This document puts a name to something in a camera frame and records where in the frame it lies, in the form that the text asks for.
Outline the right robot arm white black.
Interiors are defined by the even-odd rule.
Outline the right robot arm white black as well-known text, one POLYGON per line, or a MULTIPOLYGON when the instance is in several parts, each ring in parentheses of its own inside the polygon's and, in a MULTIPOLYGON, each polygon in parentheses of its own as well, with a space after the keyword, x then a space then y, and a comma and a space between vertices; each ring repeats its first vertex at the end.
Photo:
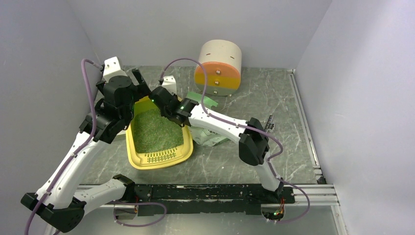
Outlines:
POLYGON ((232 118, 204 106, 203 102, 185 98, 182 101, 166 88, 159 86, 149 95, 161 115, 177 125, 199 127, 213 131, 238 145, 238 156, 254 167, 268 202, 275 203, 283 196, 283 178, 277 173, 271 159, 269 139, 256 118, 232 118))

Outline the green cat litter bag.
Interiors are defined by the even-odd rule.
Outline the green cat litter bag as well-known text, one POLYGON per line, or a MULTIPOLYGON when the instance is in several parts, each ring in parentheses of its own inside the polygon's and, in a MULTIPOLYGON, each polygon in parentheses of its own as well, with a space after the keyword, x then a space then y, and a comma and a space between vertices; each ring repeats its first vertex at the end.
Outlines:
MULTIPOLYGON (((189 98, 191 100, 194 100, 200 103, 202 95, 195 93, 195 92, 188 92, 186 95, 186 98, 189 98)), ((205 107, 209 109, 211 109, 212 107, 218 106, 218 103, 216 101, 214 101, 213 99, 207 96, 204 97, 203 103, 205 107)), ((228 138, 221 136, 208 129, 191 126, 189 127, 189 130, 192 135, 192 139, 199 145, 212 147, 218 144, 222 144, 223 142, 226 142, 229 140, 228 138)))

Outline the yellow litter box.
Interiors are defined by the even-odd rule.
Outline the yellow litter box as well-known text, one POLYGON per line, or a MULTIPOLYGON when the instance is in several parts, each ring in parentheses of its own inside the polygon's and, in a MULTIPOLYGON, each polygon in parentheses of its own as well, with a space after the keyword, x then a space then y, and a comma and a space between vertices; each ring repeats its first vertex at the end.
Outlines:
POLYGON ((139 170, 177 165, 193 153, 189 128, 162 117, 158 107, 147 96, 134 104, 134 118, 125 137, 128 160, 139 170))

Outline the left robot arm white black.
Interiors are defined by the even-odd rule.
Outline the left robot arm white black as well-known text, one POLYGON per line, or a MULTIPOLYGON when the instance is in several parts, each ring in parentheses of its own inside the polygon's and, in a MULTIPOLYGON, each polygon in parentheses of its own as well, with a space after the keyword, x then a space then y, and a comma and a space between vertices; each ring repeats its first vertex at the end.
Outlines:
POLYGON ((135 183, 121 174, 102 185, 77 191, 95 158, 129 126, 134 103, 150 94, 138 69, 132 71, 132 77, 111 75, 108 81, 98 82, 97 87, 103 98, 92 103, 68 154, 41 188, 21 199, 32 215, 62 233, 73 230, 85 215, 102 205, 112 201, 128 204, 137 197, 135 183))

